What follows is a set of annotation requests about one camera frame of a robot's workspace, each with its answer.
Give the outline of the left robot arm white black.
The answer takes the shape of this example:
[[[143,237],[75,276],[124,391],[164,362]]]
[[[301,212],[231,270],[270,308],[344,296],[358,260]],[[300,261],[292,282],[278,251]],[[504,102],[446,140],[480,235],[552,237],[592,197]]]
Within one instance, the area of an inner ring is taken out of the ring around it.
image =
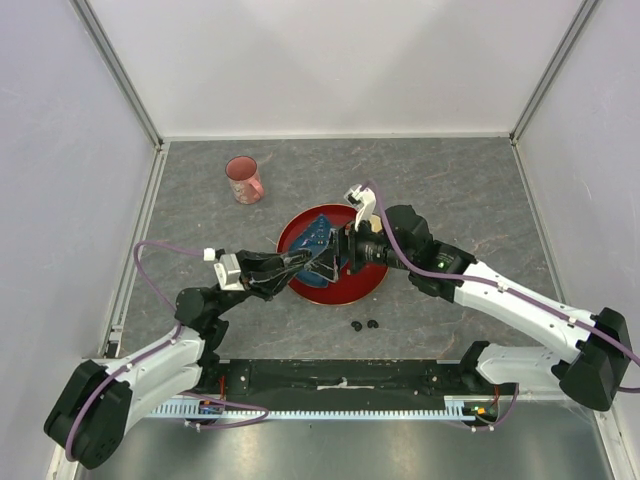
[[[307,249],[227,253],[208,247],[189,254],[212,264],[217,283],[187,288],[167,304],[173,329],[120,360],[85,360],[71,374],[44,423],[67,461],[94,469],[139,420],[171,397],[215,389],[215,350],[228,328],[221,314],[250,297],[271,300],[312,258]]]

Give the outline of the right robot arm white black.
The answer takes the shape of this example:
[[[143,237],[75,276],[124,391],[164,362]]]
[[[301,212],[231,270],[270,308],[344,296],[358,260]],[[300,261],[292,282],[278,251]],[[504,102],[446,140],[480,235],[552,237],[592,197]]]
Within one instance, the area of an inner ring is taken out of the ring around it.
[[[422,293],[483,312],[536,341],[534,347],[474,343],[458,368],[467,392],[517,383],[558,389],[595,411],[611,408],[632,360],[625,317],[608,307],[598,313],[547,298],[491,269],[472,254],[433,238],[427,221],[409,205],[385,210],[375,231],[366,220],[334,226],[324,215],[309,226],[308,270],[337,282],[342,266],[369,265],[407,271]]]

